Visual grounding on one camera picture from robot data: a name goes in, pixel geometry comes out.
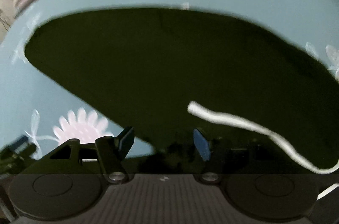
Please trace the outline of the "black drawstring pants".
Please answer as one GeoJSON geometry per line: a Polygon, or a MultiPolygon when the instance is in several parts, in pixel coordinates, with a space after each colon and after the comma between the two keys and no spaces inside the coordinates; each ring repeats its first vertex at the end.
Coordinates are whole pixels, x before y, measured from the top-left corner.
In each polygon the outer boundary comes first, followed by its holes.
{"type": "Polygon", "coordinates": [[[244,20],[122,8],[24,46],[61,145],[19,174],[22,223],[337,223],[338,82],[244,20]]]}

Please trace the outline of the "teal patterned bed sheet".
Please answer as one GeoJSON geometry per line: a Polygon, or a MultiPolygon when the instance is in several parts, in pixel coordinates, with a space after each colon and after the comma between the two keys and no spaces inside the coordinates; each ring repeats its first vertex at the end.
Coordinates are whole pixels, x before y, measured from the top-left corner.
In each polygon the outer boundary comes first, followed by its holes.
{"type": "Polygon", "coordinates": [[[338,0],[36,0],[1,45],[1,144],[39,156],[134,127],[130,157],[193,131],[338,162],[338,0]]]}

